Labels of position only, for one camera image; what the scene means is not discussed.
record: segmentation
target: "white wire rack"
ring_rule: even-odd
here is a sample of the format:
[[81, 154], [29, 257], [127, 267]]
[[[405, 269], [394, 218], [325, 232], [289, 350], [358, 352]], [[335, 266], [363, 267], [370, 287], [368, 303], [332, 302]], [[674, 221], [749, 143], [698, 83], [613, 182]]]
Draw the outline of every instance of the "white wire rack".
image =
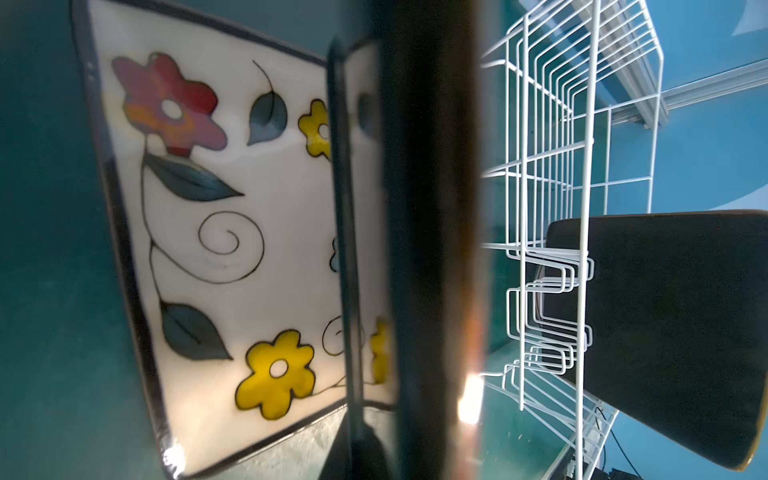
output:
[[[505, 73], [505, 159], [483, 172], [486, 178], [504, 178], [505, 238], [483, 246], [504, 250], [520, 265], [519, 286], [507, 289], [505, 299], [507, 334], [519, 341], [519, 359], [503, 372], [484, 373], [502, 378], [501, 386], [486, 385], [573, 446], [576, 465], [585, 459], [589, 464], [586, 472], [575, 469], [575, 478], [583, 480], [594, 471], [618, 414], [584, 393], [584, 362], [577, 361], [599, 341], [584, 318], [587, 281], [596, 268], [587, 246], [591, 189], [603, 188], [606, 214], [611, 186], [647, 182], [650, 213], [664, 54], [645, 0], [542, 0], [483, 54], [483, 61], [483, 68], [501, 67]], [[598, 89], [609, 106], [596, 108]], [[616, 102], [615, 91], [630, 100]], [[650, 168], [643, 177], [610, 180], [612, 114], [629, 104], [650, 112]], [[593, 184], [594, 119], [602, 112], [607, 112], [605, 178]], [[582, 185], [575, 184], [579, 167]], [[547, 247], [549, 224], [574, 216], [578, 191], [580, 248]], [[575, 319], [544, 314], [547, 295], [574, 289]], [[575, 385], [558, 376], [574, 367]], [[599, 411], [605, 419], [596, 416]]]

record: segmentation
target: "metal frame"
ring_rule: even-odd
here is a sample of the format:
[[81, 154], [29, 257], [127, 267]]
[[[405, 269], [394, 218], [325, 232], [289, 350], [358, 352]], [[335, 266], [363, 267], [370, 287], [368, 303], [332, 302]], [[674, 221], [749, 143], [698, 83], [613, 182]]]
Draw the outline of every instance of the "metal frame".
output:
[[[486, 59], [501, 51], [502, 46], [503, 58]], [[662, 107], [664, 53], [645, 0], [541, 0], [482, 57], [483, 68], [501, 66], [505, 69], [505, 159], [482, 173], [484, 178], [505, 179], [505, 238], [503, 242], [483, 246], [504, 250], [508, 258], [520, 262], [520, 285], [506, 293], [507, 334], [519, 341], [519, 358], [508, 364], [504, 372], [484, 374], [501, 376], [501, 386], [490, 382], [486, 385], [513, 398], [520, 410], [528, 410], [573, 446], [576, 465], [582, 465], [584, 442], [601, 448], [617, 414], [610, 409], [610, 420], [597, 422], [597, 440], [588, 438], [592, 434], [590, 424], [596, 408], [607, 408], [584, 392], [584, 352], [594, 341], [584, 318], [587, 283], [594, 272], [594, 264], [588, 258], [591, 189], [604, 187], [602, 210], [606, 214], [611, 186], [646, 181], [646, 211], [650, 213]], [[624, 74], [627, 67], [634, 70], [639, 64], [650, 65], [654, 58], [657, 59], [655, 78], [644, 81], [652, 84], [654, 93], [596, 108], [598, 82]], [[627, 87], [626, 78], [619, 80]], [[511, 112], [513, 89], [515, 109]], [[637, 96], [637, 92], [636, 88], [627, 89], [630, 95]], [[640, 105], [641, 111], [649, 116], [652, 114], [649, 173], [643, 177], [610, 180], [614, 109], [630, 104]], [[592, 184], [594, 117], [601, 112], [607, 112], [608, 117], [606, 179]], [[583, 137], [581, 126], [577, 125], [577, 121], [582, 120]], [[579, 162], [583, 181], [577, 186], [574, 173]], [[581, 190], [580, 248], [549, 248], [546, 246], [546, 229], [553, 221], [574, 216], [576, 190]], [[536, 269], [535, 280], [527, 280], [528, 265]], [[578, 289], [575, 320], [543, 315], [546, 295], [557, 295], [574, 288]], [[515, 292], [514, 309], [512, 292]], [[560, 402], [556, 405], [564, 411], [558, 412], [537, 398], [543, 394], [549, 402], [553, 401], [537, 382], [545, 382], [550, 387], [556, 382], [565, 382], [554, 374], [574, 367], [576, 385], [558, 390], [573, 402], [572, 409], [564, 408], [565, 404]], [[507, 381], [509, 372], [512, 377]], [[570, 436], [560, 431], [564, 424], [568, 425]], [[591, 476], [599, 449], [595, 455], [587, 449], [586, 455], [590, 466], [586, 472], [575, 469], [577, 480]]]

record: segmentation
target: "wire shelf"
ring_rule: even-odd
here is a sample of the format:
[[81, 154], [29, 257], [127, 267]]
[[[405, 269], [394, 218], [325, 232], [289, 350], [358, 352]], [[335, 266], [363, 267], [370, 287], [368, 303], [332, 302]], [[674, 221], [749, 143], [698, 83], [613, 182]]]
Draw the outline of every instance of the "wire shelf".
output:
[[[583, 480], [599, 456], [600, 449], [594, 453], [592, 447], [604, 442], [617, 415], [584, 392], [580, 361], [599, 341], [584, 318], [587, 284], [599, 268], [588, 256], [591, 192], [601, 188], [606, 214], [611, 187], [644, 182], [650, 213], [664, 54], [645, 0], [542, 0], [483, 54], [481, 66], [503, 68], [505, 74], [505, 157], [482, 172], [484, 178], [504, 179], [505, 237], [483, 247], [504, 250], [520, 265], [519, 286], [508, 288], [505, 298], [507, 335], [519, 341], [519, 357], [503, 372], [484, 375], [501, 376], [502, 386], [487, 382], [488, 387], [514, 399], [573, 446], [576, 465], [584, 459], [591, 464], [586, 472], [575, 469], [575, 478]], [[596, 108], [598, 90], [609, 106]], [[630, 100], [616, 101], [617, 91]], [[653, 136], [648, 175], [611, 180], [612, 114], [629, 104]], [[594, 119], [604, 112], [605, 179], [593, 184]], [[580, 248], [547, 247], [549, 224], [574, 212], [582, 219]], [[544, 314], [547, 295], [573, 290], [575, 319]], [[576, 385], [558, 376], [572, 368]], [[606, 419], [597, 418], [598, 407]]]

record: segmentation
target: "black cable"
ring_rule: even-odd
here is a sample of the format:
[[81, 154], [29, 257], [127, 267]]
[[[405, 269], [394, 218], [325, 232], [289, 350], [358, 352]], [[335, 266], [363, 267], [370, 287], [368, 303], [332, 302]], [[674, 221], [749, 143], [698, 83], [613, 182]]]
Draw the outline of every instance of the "black cable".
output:
[[[605, 418], [605, 414], [603, 413], [603, 411], [600, 409], [600, 407], [597, 407], [597, 408], [598, 408], [598, 411], [600, 412], [600, 415], [602, 415], [603, 419], [607, 422], [608, 419]], [[632, 470], [634, 470], [634, 474], [637, 475], [637, 477], [640, 480], [643, 480], [643, 476], [640, 475], [640, 473], [637, 471], [634, 465], [632, 465], [632, 461], [629, 459], [629, 457], [627, 457], [627, 453], [624, 451], [623, 448], [621, 448], [621, 443], [619, 443], [619, 439], [616, 438], [616, 434], [614, 433], [613, 429], [611, 429], [611, 436], [614, 437], [614, 440], [616, 441], [616, 446], [618, 446], [619, 450], [621, 450], [621, 454], [624, 456], [625, 459], [627, 459], [627, 463], [629, 463], [629, 466], [632, 467]]]
[[[594, 424], [598, 426], [598, 432], [599, 432], [600, 431], [600, 422], [598, 422], [598, 419], [594, 420]], [[602, 470], [603, 472], [605, 472], [606, 456], [607, 456], [607, 454], [605, 453], [605, 444], [603, 444], [603, 466], [600, 467], [600, 470]]]

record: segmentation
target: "painted flower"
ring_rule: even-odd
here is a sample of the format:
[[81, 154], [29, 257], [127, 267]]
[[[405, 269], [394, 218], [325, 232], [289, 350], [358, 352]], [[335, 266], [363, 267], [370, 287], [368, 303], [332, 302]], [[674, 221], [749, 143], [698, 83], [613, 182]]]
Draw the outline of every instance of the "painted flower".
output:
[[210, 117], [219, 102], [216, 94], [203, 82], [182, 77], [173, 58], [153, 53], [144, 67], [118, 57], [112, 68], [126, 92], [128, 121], [144, 134], [159, 135], [168, 153], [189, 157], [194, 145], [227, 146], [227, 135]]
[[376, 319], [376, 333], [371, 335], [371, 351], [373, 352], [373, 361], [371, 370], [373, 371], [373, 381], [376, 383], [386, 382], [389, 374], [389, 352], [391, 346], [391, 326], [389, 322], [382, 317]]
[[315, 373], [309, 364], [315, 350], [300, 340], [299, 332], [285, 330], [274, 342], [258, 342], [248, 349], [246, 362], [253, 375], [237, 387], [238, 409], [261, 407], [265, 419], [277, 420], [288, 413], [294, 397], [303, 399], [312, 393]]
[[322, 100], [312, 100], [310, 112], [299, 117], [299, 130], [306, 137], [306, 151], [313, 157], [331, 158], [328, 111]]

